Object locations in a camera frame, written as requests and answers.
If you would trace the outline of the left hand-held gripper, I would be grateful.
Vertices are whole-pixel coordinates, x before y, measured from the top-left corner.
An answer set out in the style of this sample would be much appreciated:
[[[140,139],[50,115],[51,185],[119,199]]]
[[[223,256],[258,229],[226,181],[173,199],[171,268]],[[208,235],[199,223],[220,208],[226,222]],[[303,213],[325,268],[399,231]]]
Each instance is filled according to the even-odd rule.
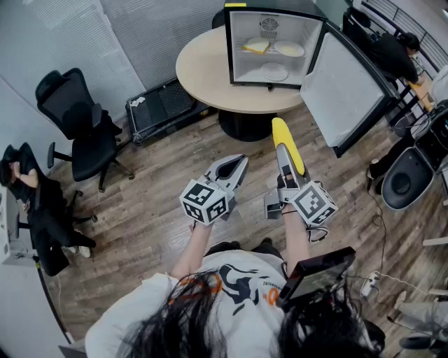
[[[206,226],[217,219],[227,220],[236,206],[235,192],[249,166],[246,155],[221,158],[197,180],[191,180],[179,200],[184,213]]]

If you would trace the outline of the yellow banana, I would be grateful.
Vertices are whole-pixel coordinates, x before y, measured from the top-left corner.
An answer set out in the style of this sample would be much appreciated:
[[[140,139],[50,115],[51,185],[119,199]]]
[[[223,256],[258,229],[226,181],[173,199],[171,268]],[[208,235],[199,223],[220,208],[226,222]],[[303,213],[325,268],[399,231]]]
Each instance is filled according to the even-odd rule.
[[[297,146],[293,140],[290,129],[283,119],[275,117],[272,119],[272,135],[274,140],[274,146],[284,144],[288,150],[291,159],[297,172],[301,175],[305,175],[305,164],[298,152]]]

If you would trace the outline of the black mini fridge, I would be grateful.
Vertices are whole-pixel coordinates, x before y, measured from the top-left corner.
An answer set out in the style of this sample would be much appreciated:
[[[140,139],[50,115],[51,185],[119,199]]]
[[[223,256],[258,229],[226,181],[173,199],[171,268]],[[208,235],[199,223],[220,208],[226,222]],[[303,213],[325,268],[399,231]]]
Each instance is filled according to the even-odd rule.
[[[326,144],[338,157],[385,114],[398,94],[368,57],[312,0],[242,0],[223,8],[230,82],[297,89]],[[264,54],[242,50],[251,38],[267,38]],[[305,54],[288,57],[274,49],[294,41]],[[266,79],[260,67],[273,62],[287,79]]]

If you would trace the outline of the person's left forearm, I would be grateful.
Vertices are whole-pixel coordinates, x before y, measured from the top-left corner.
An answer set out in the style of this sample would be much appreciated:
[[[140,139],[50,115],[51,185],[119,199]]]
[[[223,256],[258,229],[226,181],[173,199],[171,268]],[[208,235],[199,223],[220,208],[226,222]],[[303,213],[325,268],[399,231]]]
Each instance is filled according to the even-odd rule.
[[[200,269],[212,228],[212,224],[207,226],[201,222],[195,225],[188,244],[169,274],[171,277],[181,280]]]

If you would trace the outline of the person's right forearm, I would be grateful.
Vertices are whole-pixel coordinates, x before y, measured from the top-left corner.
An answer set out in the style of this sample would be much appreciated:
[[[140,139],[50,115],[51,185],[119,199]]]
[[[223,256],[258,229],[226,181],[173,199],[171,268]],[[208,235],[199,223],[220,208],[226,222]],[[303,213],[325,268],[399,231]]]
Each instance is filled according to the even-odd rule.
[[[282,210],[286,229],[286,272],[288,276],[297,263],[309,259],[309,242],[305,222],[292,204],[286,204]]]

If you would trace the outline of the person's black trousers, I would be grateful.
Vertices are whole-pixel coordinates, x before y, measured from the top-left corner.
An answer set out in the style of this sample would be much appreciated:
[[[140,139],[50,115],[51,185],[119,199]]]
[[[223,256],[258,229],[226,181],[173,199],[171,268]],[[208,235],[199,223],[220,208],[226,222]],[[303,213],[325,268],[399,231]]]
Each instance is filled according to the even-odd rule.
[[[274,255],[275,257],[278,257],[279,259],[283,259],[281,256],[281,253],[272,245],[272,239],[271,238],[264,238],[261,243],[251,250],[251,252],[256,252],[260,254],[269,254]],[[233,241],[233,242],[221,242],[212,248],[208,250],[208,252],[204,255],[209,256],[214,253],[218,252],[225,252],[229,250],[241,250],[242,247],[239,243],[239,241]]]

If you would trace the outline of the plain white plate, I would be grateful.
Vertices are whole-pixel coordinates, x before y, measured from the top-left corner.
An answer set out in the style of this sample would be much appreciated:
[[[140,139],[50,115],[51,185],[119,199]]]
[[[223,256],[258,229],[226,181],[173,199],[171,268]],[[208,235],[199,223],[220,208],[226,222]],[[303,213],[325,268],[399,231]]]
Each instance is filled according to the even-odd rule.
[[[281,82],[288,77],[288,70],[277,63],[267,62],[260,67],[260,72],[262,75],[274,82]]]

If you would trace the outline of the round beige table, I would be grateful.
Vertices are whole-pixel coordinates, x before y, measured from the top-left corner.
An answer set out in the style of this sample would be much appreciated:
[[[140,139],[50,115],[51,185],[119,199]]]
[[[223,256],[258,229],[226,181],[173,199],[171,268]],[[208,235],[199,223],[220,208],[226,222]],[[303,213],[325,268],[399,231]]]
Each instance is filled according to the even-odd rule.
[[[232,84],[224,26],[200,34],[182,49],[176,75],[190,96],[218,109],[221,129],[238,141],[267,138],[274,117],[303,104],[297,89]]]

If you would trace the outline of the grey round shell chair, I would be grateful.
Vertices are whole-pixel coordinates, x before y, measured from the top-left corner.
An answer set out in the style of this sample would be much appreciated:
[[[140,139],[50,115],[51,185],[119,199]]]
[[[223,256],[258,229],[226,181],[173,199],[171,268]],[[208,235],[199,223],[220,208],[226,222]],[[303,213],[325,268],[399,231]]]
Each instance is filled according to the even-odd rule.
[[[434,176],[424,156],[415,147],[407,148],[384,176],[384,203],[393,210],[407,208],[429,188]]]

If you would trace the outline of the white plate with yellow centre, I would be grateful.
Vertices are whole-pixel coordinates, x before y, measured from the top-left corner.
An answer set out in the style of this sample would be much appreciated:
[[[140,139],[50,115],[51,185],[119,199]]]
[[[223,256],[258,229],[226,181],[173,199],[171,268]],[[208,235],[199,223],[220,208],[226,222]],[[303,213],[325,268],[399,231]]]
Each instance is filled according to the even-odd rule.
[[[274,49],[288,57],[302,57],[305,55],[305,49],[294,41],[277,41],[274,44]]]

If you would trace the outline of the bread slice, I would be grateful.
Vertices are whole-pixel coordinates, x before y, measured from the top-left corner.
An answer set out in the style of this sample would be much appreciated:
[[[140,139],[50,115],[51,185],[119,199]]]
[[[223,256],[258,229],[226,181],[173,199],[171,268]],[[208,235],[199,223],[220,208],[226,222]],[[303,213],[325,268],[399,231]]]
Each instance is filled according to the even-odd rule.
[[[267,38],[251,38],[243,44],[242,50],[254,52],[257,54],[264,54],[270,47],[270,40]]]

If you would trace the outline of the white power strip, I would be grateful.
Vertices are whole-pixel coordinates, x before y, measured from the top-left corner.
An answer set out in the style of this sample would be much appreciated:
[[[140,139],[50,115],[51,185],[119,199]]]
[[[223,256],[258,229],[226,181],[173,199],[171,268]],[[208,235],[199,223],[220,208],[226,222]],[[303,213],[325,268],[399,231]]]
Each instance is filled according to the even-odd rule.
[[[364,280],[364,283],[360,289],[360,296],[362,298],[368,298],[373,289],[377,288],[377,283],[379,282],[379,274],[378,272],[371,272],[367,275],[367,278]]]

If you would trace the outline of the wooden desk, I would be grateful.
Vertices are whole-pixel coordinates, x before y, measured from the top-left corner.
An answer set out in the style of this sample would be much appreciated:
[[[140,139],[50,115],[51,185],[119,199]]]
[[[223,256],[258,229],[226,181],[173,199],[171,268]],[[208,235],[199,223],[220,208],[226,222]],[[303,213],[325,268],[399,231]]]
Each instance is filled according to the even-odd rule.
[[[431,112],[434,107],[434,103],[431,100],[431,96],[429,95],[433,86],[431,77],[424,71],[419,75],[418,84],[408,83],[408,85],[414,92],[415,97],[418,99],[418,102],[423,106],[423,108],[427,112]]]

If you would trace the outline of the person's white printed t-shirt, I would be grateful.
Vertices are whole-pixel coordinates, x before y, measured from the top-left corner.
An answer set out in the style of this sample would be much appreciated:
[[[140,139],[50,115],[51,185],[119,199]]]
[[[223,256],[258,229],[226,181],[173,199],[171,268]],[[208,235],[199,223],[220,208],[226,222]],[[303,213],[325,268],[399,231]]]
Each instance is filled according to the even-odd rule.
[[[229,358],[268,358],[284,318],[275,301],[286,283],[282,259],[243,250],[217,252],[203,259],[203,271],[216,271],[217,306],[211,316],[227,341]],[[137,323],[150,317],[178,283],[156,273],[114,303],[85,337],[88,358],[118,358]]]

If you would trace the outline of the black office chair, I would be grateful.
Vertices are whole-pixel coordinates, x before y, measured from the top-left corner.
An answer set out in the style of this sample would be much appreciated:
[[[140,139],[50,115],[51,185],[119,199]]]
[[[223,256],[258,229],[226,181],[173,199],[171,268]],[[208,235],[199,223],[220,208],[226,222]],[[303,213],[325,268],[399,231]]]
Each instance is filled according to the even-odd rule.
[[[131,141],[120,141],[122,129],[100,103],[94,102],[79,68],[66,73],[51,71],[37,85],[35,97],[39,111],[72,142],[70,155],[56,151],[55,143],[50,144],[49,169],[55,159],[61,159],[71,162],[76,182],[99,174],[100,192],[105,191],[104,180],[111,163],[126,172],[130,180],[134,179],[134,173],[117,160],[118,153]]]

